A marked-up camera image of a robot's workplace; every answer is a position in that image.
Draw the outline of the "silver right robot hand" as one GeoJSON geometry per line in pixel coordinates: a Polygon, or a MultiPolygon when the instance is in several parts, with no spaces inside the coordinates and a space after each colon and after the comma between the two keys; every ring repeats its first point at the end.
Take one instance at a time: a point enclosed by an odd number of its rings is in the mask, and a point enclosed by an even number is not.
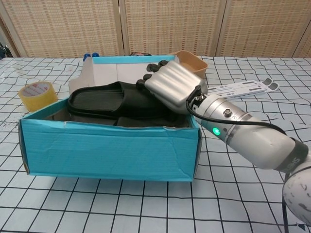
{"type": "Polygon", "coordinates": [[[207,85],[203,79],[190,72],[175,61],[161,60],[158,64],[148,64],[142,79],[136,82],[138,89],[147,89],[166,107],[177,114],[188,115],[186,99],[196,86],[207,94],[207,85]]]}

